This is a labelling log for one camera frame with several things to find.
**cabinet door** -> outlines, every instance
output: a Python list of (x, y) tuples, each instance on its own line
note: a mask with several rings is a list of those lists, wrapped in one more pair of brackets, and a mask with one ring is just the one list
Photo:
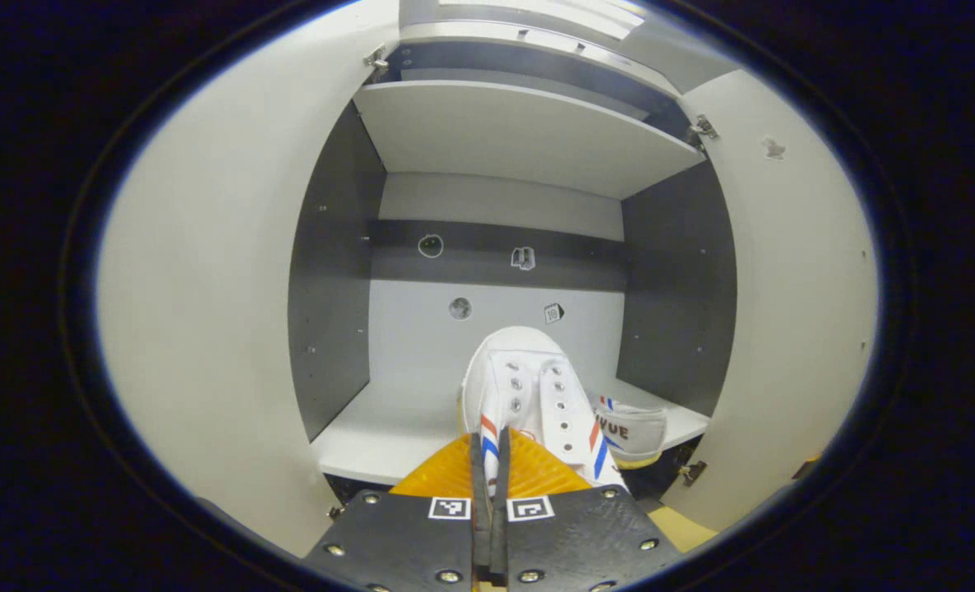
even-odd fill
[(859, 392), (875, 338), (878, 280), (866, 213), (806, 119), (744, 71), (688, 91), (724, 191), (736, 248), (732, 357), (691, 462), (662, 502), (727, 528), (820, 453)]

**top shelf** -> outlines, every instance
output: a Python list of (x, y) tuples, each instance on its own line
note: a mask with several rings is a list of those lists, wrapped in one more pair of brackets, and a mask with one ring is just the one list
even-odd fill
[(595, 104), (487, 82), (364, 86), (353, 97), (390, 173), (463, 173), (626, 199), (705, 157)]

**bolt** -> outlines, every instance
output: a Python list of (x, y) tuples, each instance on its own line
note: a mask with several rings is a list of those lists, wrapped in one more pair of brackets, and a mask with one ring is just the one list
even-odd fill
[(540, 570), (524, 570), (520, 573), (520, 581), (525, 584), (532, 584), (532, 582), (542, 579), (543, 573)]
[(454, 570), (443, 570), (436, 574), (436, 578), (445, 584), (454, 584), (456, 581), (462, 581), (462, 574)]

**white shelf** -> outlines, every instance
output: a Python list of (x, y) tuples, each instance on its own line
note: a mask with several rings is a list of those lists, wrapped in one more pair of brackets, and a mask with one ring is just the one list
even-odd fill
[[(665, 447), (690, 441), (706, 431), (709, 423), (708, 417), (660, 400), (622, 380), (612, 379), (586, 389), (590, 396), (611, 396), (631, 405), (665, 405)], [(440, 405), (440, 400), (451, 404)], [(425, 393), (381, 380), (368, 383), (312, 447), (323, 473), (397, 484), (460, 434), (457, 385), (449, 393)]]
[(518, 86), (416, 80), (353, 97), (390, 173), (461, 173), (626, 199), (700, 164), (698, 150), (588, 102)]

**white sneaker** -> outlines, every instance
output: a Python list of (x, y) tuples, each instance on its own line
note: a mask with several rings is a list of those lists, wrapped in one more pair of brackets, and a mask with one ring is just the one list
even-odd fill
[(659, 458), (667, 438), (666, 409), (642, 409), (607, 397), (595, 397), (592, 404), (620, 469), (648, 467)]
[(480, 434), (488, 495), (505, 427), (544, 445), (593, 487), (626, 487), (575, 369), (540, 330), (509, 326), (488, 335), (462, 379), (461, 409), (465, 431)]

